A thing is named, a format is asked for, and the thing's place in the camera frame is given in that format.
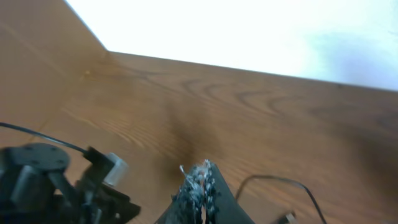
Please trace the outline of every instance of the wire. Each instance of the wire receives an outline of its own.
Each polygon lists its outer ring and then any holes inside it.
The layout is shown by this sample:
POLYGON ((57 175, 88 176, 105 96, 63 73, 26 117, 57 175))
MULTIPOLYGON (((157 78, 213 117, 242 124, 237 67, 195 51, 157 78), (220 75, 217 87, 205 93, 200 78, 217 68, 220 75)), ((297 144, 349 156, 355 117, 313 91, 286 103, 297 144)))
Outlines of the wire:
POLYGON ((236 192, 236 195, 235 195, 236 201, 238 201, 239 197, 241 196, 244 186, 250 180, 255 180, 255 179, 279 180, 279 181, 283 181, 283 182, 292 184, 292 185, 294 185, 296 187, 300 187, 301 189, 304 189, 307 192, 308 196, 310 196, 311 201, 314 204, 314 206, 315 206, 315 208, 316 208, 316 210, 318 212, 318 215, 319 215, 319 217, 322 220, 322 223, 323 224, 327 224, 327 222, 325 220, 325 217, 322 214, 321 208, 319 207, 319 205, 318 205, 317 201, 315 200, 315 197, 312 195, 311 191, 305 185, 303 185, 302 183, 300 183, 300 182, 298 182, 296 180, 290 180, 290 179, 287 179, 287 178, 277 177, 277 176, 273 176, 273 175, 251 175, 251 176, 247 177, 246 179, 244 179, 242 184, 239 186, 239 189, 238 189, 238 191, 236 192))
POLYGON ((55 139, 55 138, 50 137, 48 135, 39 133, 37 131, 30 130, 30 129, 27 129, 27 128, 23 128, 23 127, 20 127, 20 126, 16 126, 16 125, 13 125, 13 124, 7 124, 7 123, 3 123, 3 122, 0 122, 0 126, 5 127, 5 128, 14 129, 14 130, 17 130, 17 131, 22 131, 24 133, 28 133, 28 134, 31 134, 31 135, 34 135, 34 136, 38 136, 40 138, 53 141, 55 143, 58 143, 60 145, 66 146, 66 147, 69 147, 71 149, 77 150, 77 151, 82 152, 82 153, 86 153, 87 152, 87 150, 82 149, 82 148, 80 148, 78 146, 72 145, 70 143, 55 139))

